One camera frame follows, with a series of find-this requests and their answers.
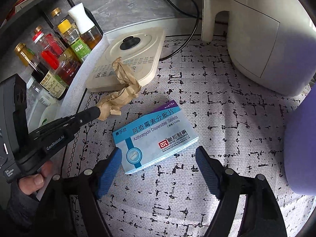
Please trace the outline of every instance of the bottle label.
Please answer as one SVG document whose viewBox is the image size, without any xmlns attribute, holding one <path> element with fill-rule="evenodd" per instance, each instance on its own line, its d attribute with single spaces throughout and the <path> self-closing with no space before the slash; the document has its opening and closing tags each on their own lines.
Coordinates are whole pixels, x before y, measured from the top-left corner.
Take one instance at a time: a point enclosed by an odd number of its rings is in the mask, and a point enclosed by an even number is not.
<svg viewBox="0 0 316 237">
<path fill-rule="evenodd" d="M 44 79 L 40 83 L 43 87 L 47 89 L 56 98 L 61 97 L 66 88 L 56 80 L 56 78 L 49 71 Z"/>
<path fill-rule="evenodd" d="M 27 50 L 32 53 L 33 55 L 35 55 L 35 53 L 30 49 L 30 48 L 27 48 Z"/>
<path fill-rule="evenodd" d="M 61 83 L 64 87 L 69 88 L 69 85 L 66 84 L 66 83 L 64 82 L 64 80 L 62 80 L 62 79 L 60 78 L 60 76 L 55 75 L 54 77 L 55 77 L 55 78 L 57 79 L 57 81 L 58 81 L 59 83 Z"/>
<path fill-rule="evenodd" d="M 44 104 L 45 106 L 49 106 L 51 105 L 52 103 L 44 96 L 42 96 L 40 99 L 39 99 L 39 102 Z"/>
<path fill-rule="evenodd" d="M 78 38 L 70 46 L 82 62 L 84 62 L 91 52 L 89 46 L 81 38 Z"/>
</svg>

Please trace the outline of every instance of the yellow cap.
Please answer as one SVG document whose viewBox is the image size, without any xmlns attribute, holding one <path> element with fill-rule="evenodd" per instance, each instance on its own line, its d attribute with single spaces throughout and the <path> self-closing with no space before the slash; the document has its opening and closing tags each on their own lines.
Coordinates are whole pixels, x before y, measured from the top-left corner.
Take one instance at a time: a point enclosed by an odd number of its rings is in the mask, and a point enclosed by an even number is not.
<svg viewBox="0 0 316 237">
<path fill-rule="evenodd" d="M 56 9 L 54 9 L 52 12 L 51 12 L 51 15 L 52 17 L 55 17 L 58 13 L 61 12 L 61 9 L 59 9 L 58 7 Z"/>
<path fill-rule="evenodd" d="M 58 26 L 59 31 L 64 34 L 69 28 L 72 27 L 69 20 L 64 20 L 62 23 L 60 23 Z"/>
</svg>

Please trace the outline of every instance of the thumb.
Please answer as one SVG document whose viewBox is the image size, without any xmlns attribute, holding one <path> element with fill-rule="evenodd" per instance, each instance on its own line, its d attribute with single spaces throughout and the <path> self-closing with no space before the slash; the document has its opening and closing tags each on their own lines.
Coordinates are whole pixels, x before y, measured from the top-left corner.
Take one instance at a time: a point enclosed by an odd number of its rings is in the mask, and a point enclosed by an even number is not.
<svg viewBox="0 0 316 237">
<path fill-rule="evenodd" d="M 44 186 L 44 178 L 41 174 L 26 176 L 19 180 L 18 185 L 24 194 L 31 195 Z"/>
</svg>

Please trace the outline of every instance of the human hand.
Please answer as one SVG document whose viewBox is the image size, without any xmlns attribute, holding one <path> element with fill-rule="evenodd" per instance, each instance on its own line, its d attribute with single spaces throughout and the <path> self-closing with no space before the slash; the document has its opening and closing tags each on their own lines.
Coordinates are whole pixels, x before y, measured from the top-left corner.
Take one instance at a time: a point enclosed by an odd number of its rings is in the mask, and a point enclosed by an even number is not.
<svg viewBox="0 0 316 237">
<path fill-rule="evenodd" d="M 39 190 L 44 186 L 44 178 L 51 173 L 52 169 L 53 163 L 51 161 L 46 161 L 41 167 L 40 174 L 26 176 L 18 181 L 20 190 L 26 195 L 31 195 L 33 192 Z"/>
</svg>

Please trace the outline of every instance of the white bottle cap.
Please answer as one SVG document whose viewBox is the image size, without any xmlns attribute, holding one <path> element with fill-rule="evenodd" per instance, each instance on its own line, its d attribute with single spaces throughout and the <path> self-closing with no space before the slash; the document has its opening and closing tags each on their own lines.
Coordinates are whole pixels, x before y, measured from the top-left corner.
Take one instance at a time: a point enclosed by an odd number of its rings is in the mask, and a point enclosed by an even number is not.
<svg viewBox="0 0 316 237">
<path fill-rule="evenodd" d="M 76 22 L 80 34 L 84 34 L 85 32 L 87 32 L 95 26 L 92 20 L 90 20 L 89 17 L 86 15 L 82 3 L 79 3 L 72 7 L 68 11 L 68 14 Z"/>
<path fill-rule="evenodd" d="M 38 33 L 33 37 L 33 41 L 34 41 L 35 43 L 37 43 L 37 42 L 42 38 L 43 35 L 44 35 L 44 33 L 38 32 Z"/>
<path fill-rule="evenodd" d="M 26 84 L 26 89 L 30 89 L 34 81 L 35 81 L 34 77 L 31 77 L 28 83 Z"/>
</svg>

